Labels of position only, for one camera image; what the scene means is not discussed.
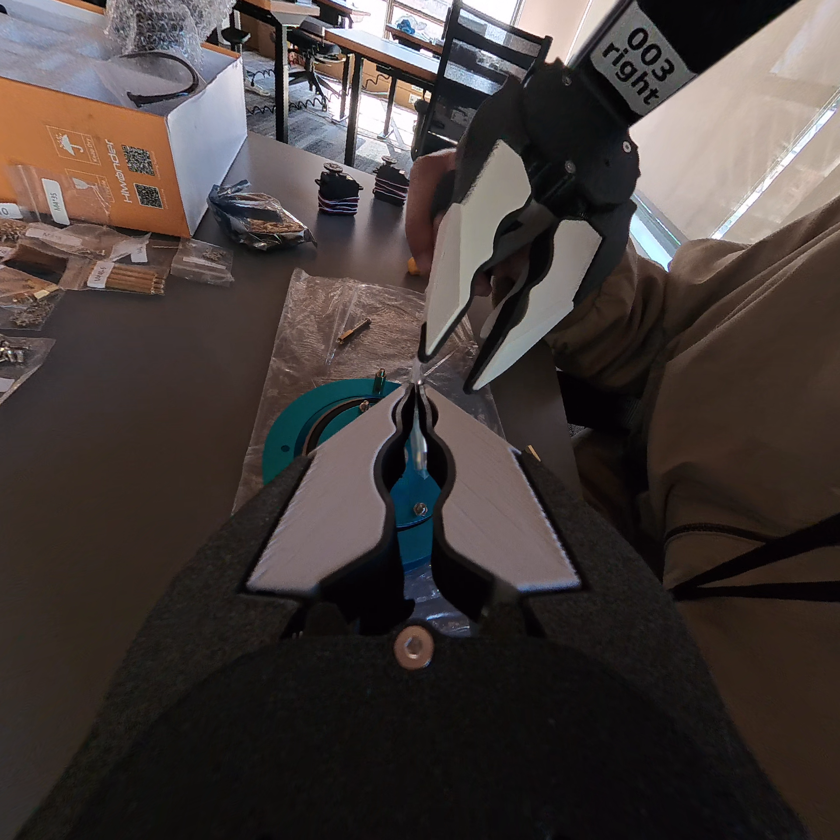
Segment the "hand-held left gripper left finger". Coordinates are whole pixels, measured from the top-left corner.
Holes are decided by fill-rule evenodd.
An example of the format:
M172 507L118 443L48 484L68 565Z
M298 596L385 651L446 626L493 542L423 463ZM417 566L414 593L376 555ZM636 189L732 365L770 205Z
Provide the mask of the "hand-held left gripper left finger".
M392 490L414 394L399 387L318 446L245 585L300 601L402 601Z

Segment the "small clear plastic bag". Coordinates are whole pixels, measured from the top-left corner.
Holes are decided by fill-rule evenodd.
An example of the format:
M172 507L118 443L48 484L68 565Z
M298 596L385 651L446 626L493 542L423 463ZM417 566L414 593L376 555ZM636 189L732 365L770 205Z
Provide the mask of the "small clear plastic bag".
M408 422L408 454L419 479L429 478L428 471L428 422L431 409L425 394L424 363L418 356L412 364L409 386L406 391L406 417Z

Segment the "grey desk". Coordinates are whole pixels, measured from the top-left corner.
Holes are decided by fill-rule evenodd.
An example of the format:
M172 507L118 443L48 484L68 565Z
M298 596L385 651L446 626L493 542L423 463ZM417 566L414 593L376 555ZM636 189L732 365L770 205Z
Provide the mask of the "grey desk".
M172 577L228 518L288 283L300 266L420 291L403 210L363 186L355 217L319 213L322 160L250 134L225 182L250 180L318 246L235 253L231 287L173 278L163 297L71 291L45 363L2 404L2 838L86 736L114 670Z

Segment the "black servo motor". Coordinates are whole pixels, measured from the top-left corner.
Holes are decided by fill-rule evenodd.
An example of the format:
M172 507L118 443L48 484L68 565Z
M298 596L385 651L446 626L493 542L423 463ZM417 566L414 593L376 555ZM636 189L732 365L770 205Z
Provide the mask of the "black servo motor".
M404 207L410 180L399 168L396 159L389 155L381 158L381 163L374 169L373 197L379 201L398 207Z
M358 213L363 186L341 165L333 161L323 163L318 184L318 210L331 216L354 216Z

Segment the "black slatted chair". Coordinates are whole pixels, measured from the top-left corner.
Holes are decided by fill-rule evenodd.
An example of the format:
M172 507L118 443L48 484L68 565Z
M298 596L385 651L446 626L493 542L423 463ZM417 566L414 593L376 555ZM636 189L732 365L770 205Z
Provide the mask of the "black slatted chair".
M544 62L552 41L454 2L430 100L415 103L412 159L454 147L480 105L509 78L524 81Z

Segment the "white roller blind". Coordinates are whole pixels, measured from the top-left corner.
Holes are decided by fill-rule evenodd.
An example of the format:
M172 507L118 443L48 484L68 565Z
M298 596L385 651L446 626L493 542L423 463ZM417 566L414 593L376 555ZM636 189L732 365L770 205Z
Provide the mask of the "white roller blind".
M838 197L839 2L799 2L632 129L680 241L751 244Z

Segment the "clear plastic sheet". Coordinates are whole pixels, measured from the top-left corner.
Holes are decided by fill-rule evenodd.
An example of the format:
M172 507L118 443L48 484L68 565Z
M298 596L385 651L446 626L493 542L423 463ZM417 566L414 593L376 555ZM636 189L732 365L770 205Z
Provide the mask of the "clear plastic sheet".
M265 485L262 456L266 438L292 402L317 386L371 379L380 370L386 380L398 386L410 378L423 313L424 296L419 292L294 270L233 512ZM345 345L337 344L342 331L364 319L372 321L367 330ZM471 635L469 619L445 600L434 583L430 561L404 574L405 596L414 601L412 619L430 623L450 637Z

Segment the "wood-edged table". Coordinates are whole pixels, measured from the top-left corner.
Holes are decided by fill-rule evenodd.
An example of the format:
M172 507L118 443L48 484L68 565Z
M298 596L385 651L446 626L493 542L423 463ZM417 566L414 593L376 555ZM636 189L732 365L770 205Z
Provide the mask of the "wood-edged table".
M304 57L302 70L291 70L288 56L288 36L292 28L298 28L306 18L317 18L320 9L310 2L280 1L237 1L234 11L269 26L275 36L275 120L276 140L289 142L289 88L292 82L305 80L310 90L321 100L322 109L328 109L328 96L314 71L314 58Z
M398 82L403 80L421 88L421 91L431 90L438 75L439 59L425 56L392 40L356 28L326 28L324 37L339 47L347 58L342 76L340 104L341 117L347 118L343 162L349 167L354 167L364 62L369 61L376 65L381 73L391 79L384 129L379 136L381 140L385 140L391 133Z

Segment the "dark antistatic bag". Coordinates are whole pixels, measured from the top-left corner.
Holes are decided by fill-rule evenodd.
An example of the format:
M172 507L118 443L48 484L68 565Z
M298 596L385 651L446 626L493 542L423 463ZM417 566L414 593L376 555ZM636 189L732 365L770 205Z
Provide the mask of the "dark antistatic bag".
M304 244L318 246L307 225L275 197L254 190L247 179L214 185L207 204L226 236L249 249L265 253Z

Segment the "person's beige jacket torso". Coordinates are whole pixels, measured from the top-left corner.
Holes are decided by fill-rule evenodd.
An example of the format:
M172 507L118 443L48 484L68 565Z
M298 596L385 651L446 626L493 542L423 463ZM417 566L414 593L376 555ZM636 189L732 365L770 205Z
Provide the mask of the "person's beige jacket torso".
M683 245L628 452L579 454L588 500L660 549L676 587L838 514L838 198L753 245ZM742 739L814 838L838 838L838 598L678 609Z

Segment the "black office chair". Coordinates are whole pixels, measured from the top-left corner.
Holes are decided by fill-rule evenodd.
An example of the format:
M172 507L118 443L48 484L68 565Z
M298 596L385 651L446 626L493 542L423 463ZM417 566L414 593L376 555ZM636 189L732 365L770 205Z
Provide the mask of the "black office chair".
M343 67L345 61L340 48L324 37L325 32L326 28L313 18L306 18L298 27L289 28L287 32L289 86L306 81L311 100L307 100L301 108L319 104L324 112L328 110L330 97L339 92L319 78L316 65Z

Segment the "spread of hardware packets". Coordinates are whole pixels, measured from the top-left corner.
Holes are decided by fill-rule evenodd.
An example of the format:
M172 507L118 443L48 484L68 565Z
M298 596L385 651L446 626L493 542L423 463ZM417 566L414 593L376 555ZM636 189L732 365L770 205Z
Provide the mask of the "spread of hardware packets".
M170 277L234 283L225 247L111 226L115 202L102 176L28 164L8 166L7 176L17 211L2 210L2 332L40 330L70 291L156 298Z

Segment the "bubble wrap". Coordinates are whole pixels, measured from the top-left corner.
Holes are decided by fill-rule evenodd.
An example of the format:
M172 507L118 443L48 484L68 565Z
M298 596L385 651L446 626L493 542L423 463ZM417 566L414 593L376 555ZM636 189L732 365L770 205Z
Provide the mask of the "bubble wrap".
M225 26L235 1L107 1L106 32L122 54L174 51L198 56L207 37Z

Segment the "orange and white cardboard box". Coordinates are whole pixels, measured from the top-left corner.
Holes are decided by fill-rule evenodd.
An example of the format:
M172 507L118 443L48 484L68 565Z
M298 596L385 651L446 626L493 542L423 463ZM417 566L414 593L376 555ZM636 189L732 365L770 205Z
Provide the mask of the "orange and white cardboard box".
M2 2L2 210L10 165L102 176L112 226L189 236L247 135L242 59L122 54L82 2Z

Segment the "teal round base plate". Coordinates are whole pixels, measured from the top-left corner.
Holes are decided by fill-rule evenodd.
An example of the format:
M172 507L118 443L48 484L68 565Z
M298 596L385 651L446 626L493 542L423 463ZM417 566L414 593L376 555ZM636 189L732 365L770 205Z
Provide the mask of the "teal round base plate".
M380 370L373 378L344 379L317 386L301 395L278 416L271 426L262 455L262 476L268 484L292 460L307 455L342 428L360 417L367 407L397 389ZM427 474L408 463L413 449L406 442L406 467L392 488L398 546L404 571L426 565L433 547L433 506L439 486Z

